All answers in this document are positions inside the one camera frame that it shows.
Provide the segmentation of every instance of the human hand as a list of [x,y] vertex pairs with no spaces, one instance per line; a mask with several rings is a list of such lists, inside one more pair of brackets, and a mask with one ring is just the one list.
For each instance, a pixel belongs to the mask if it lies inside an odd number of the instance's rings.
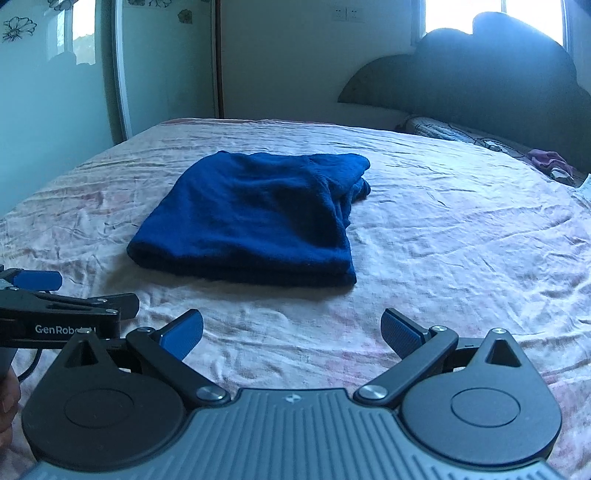
[[21,385],[12,367],[0,383],[0,450],[12,443],[12,421],[17,415]]

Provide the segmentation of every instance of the sunlight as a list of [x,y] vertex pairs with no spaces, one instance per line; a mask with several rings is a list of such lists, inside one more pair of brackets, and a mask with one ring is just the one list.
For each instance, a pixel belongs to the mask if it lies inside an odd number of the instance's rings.
[[562,45],[561,0],[507,0],[507,13]]
[[56,30],[57,30],[57,53],[64,52],[65,36],[64,30],[66,27],[66,12],[62,11],[57,15],[56,18]]
[[78,0],[72,13],[72,38],[95,34],[95,0]]
[[72,39],[76,63],[96,63],[95,0],[78,0],[72,12]]
[[501,0],[425,0],[426,32],[455,28],[472,33],[472,20],[482,12],[500,12]]
[[[425,32],[455,28],[472,33],[472,20],[482,12],[500,12],[501,0],[425,0]],[[561,0],[506,0],[506,13],[563,44]]]

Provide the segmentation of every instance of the bed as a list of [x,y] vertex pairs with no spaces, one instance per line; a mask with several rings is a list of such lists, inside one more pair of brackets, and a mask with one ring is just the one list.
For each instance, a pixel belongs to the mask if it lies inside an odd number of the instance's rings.
[[[210,282],[144,270],[125,248],[181,173],[218,150],[359,153],[372,187],[348,228],[353,289]],[[61,293],[135,292],[136,320],[160,327],[189,308],[203,340],[186,362],[238,387],[350,393],[399,361],[379,332],[394,307],[460,336],[507,328],[563,412],[551,464],[591,477],[591,190],[566,187],[508,155],[396,132],[284,121],[179,119],[157,125],[55,179],[0,221],[3,263],[59,270]],[[21,405],[56,352],[22,385]],[[31,352],[19,351],[23,371]],[[2,479],[33,463],[14,423]]]
[[520,160],[516,153],[533,149],[558,152],[574,167],[576,186],[591,171],[591,95],[577,84],[572,58],[503,13],[477,15],[472,34],[440,28],[413,53],[373,60],[339,102],[406,112],[403,131],[485,148],[501,143]]
[[[422,137],[441,138],[442,140],[477,145],[478,147],[487,148],[492,151],[503,152],[505,155],[509,155],[516,160],[522,161],[530,165],[531,168],[535,168],[528,156],[528,153],[531,152],[533,148],[507,140],[506,138],[497,135],[491,135],[487,132],[464,127],[463,125],[445,123],[427,116],[410,115],[396,127],[396,131],[412,135],[421,135]],[[583,184],[586,178],[586,173],[582,173],[577,168],[573,168],[572,176],[569,176],[568,181],[564,181],[564,183],[578,188]]]

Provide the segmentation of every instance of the pink cloth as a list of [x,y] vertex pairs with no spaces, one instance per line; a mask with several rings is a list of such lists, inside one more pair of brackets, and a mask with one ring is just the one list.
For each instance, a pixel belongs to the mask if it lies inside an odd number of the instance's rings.
[[527,154],[531,163],[541,172],[549,175],[553,168],[560,168],[573,176],[573,167],[566,163],[556,152],[546,152],[544,150],[532,150]]

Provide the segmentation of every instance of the wardrobe door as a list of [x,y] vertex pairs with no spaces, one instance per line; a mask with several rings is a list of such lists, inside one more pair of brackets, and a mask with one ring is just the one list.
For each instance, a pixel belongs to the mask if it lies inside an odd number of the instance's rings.
[[212,1],[113,1],[126,138],[174,118],[214,118]]
[[0,0],[0,216],[120,140],[110,0]]

